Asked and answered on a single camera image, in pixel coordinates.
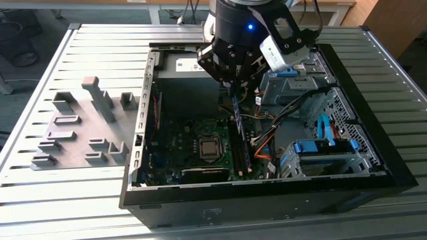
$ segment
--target wire bundle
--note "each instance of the wire bundle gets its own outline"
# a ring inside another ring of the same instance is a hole
[[[268,130],[260,135],[257,136],[253,140],[252,143],[256,144],[258,143],[264,138],[266,138],[264,140],[264,142],[260,144],[260,147],[257,148],[256,152],[254,152],[254,157],[257,157],[262,147],[268,144],[268,142],[272,140],[277,127],[280,126],[284,118],[292,114],[301,106],[301,104],[304,103],[305,99],[308,99],[312,95],[318,94],[318,93],[324,93],[329,90],[328,87],[321,87],[316,90],[310,90],[306,91],[302,95],[300,95],[297,98],[294,98],[281,109],[281,111],[278,112],[278,114],[276,115],[276,117],[273,118],[270,124],[269,124],[269,128]]]

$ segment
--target table leg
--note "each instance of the table leg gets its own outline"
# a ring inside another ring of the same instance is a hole
[[[5,80],[0,76],[0,93],[9,95],[13,92],[13,88],[6,84]]]
[[[340,26],[341,22],[344,20],[345,14],[348,12],[349,6],[338,6],[336,9],[336,12],[333,12],[333,15],[330,17],[330,20],[328,21],[328,26]]]
[[[149,4],[146,7],[149,11],[150,24],[160,24],[160,16],[158,16],[160,6],[157,4]]]

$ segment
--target cable connector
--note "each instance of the cable connector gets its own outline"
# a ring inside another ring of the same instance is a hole
[[[177,25],[184,25],[184,16],[180,16],[176,20]]]

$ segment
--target floor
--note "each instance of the floor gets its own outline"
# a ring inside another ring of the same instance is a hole
[[[197,11],[194,18],[200,23],[206,18],[208,11]],[[69,23],[85,24],[149,24],[146,10],[62,10],[61,19],[54,19],[49,10],[35,10],[42,27],[42,34],[30,38],[38,53],[38,61],[31,66],[15,68],[0,57],[0,72],[9,85],[14,88],[11,95],[0,94],[0,131],[10,132],[31,92],[41,78],[57,45],[61,41]],[[160,22],[174,24],[168,12],[160,11]],[[416,42],[408,47],[398,58],[398,63],[408,69],[408,74],[427,91],[427,47]],[[0,146],[6,137],[0,135]]]

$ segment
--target motherboard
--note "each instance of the motherboard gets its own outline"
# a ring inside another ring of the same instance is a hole
[[[149,186],[262,179],[262,163],[238,158],[233,117],[169,120],[145,153],[148,166],[140,175]],[[246,139],[254,136],[253,121],[242,125]]]

